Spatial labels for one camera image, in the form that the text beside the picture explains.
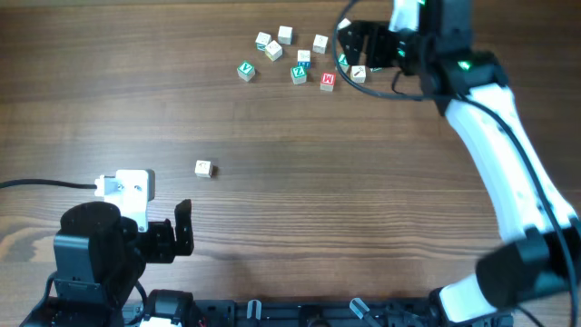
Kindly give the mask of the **red letter M block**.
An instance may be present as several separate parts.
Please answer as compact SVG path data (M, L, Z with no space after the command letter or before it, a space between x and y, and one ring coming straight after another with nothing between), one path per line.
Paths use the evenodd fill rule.
M332 92L337 76L334 73L322 73L320 77L320 90Z

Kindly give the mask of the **white block blue side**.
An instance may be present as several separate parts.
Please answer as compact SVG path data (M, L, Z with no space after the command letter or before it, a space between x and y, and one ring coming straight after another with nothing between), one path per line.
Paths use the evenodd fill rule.
M297 65L302 66L305 69L310 69L310 50L298 50L297 51Z

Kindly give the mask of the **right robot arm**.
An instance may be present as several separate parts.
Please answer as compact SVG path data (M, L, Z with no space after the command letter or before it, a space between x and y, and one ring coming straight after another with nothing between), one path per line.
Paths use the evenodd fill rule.
M431 293L412 315L423 326L499 325L526 302L561 292L579 315L580 220L527 138L497 57L473 47L469 1L397 1L387 22L339 15L332 58L416 76L416 101L431 101L467 147L497 217L502 244L469 276Z

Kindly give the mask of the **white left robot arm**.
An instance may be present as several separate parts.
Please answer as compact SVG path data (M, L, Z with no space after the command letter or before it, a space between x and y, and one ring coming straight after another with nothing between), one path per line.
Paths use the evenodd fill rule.
M54 238L56 270L25 326L196 326L202 315L187 292L145 292L139 280L149 263L172 263L194 248L192 202L176 205L173 222L134 220L110 203L76 205Z

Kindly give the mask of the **blue sided letter block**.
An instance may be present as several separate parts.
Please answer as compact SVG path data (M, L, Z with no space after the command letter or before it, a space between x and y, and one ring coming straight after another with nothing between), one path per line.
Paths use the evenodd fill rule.
M198 177L211 178L213 165L211 161L197 160L194 166L194 173Z

